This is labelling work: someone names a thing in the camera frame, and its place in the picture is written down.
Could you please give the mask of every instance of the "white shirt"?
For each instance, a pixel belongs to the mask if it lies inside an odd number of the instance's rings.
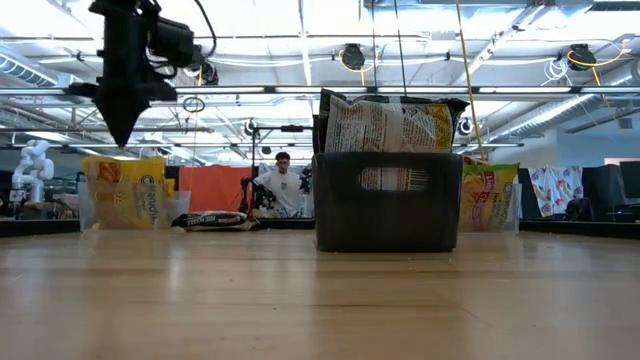
[[[290,172],[281,174],[278,171],[270,171],[258,176],[254,181],[263,185],[276,196],[276,209],[285,209],[289,215],[301,210],[302,190],[300,184],[302,182],[297,175]]]

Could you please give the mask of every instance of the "orange curtain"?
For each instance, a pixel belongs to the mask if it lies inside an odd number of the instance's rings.
[[[180,168],[180,191],[191,191],[191,212],[238,211],[242,200],[240,181],[250,176],[251,167],[184,166]]]

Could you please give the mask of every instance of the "black plastic bin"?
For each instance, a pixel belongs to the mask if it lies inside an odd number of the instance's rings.
[[[426,173],[422,190],[373,191],[366,168]],[[313,158],[316,247],[331,252],[448,252],[457,244],[462,157],[431,153],[321,153]]]

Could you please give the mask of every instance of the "monitor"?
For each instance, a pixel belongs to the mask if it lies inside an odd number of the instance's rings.
[[[620,173],[627,198],[640,198],[640,161],[620,162]]]

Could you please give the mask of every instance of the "black equipment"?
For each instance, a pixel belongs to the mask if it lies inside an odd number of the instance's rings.
[[[347,44],[342,53],[342,63],[351,70],[359,71],[364,66],[364,54],[358,44]]]
[[[590,66],[580,65],[578,63],[573,62],[579,61],[581,63],[594,64],[596,62],[596,56],[589,50],[589,45],[587,44],[573,44],[571,45],[571,56],[569,57],[569,68],[574,71],[587,71],[591,70]]]
[[[97,85],[72,84],[67,93],[93,99],[115,142],[124,146],[149,101],[177,100],[176,90],[165,80],[175,77],[177,68],[204,64],[205,57],[189,27],[160,17],[155,0],[95,0],[89,11],[104,16],[104,49],[98,52],[103,74]],[[209,55],[215,50],[213,36]],[[151,60],[147,51],[166,60]],[[170,73],[158,72],[161,68]]]

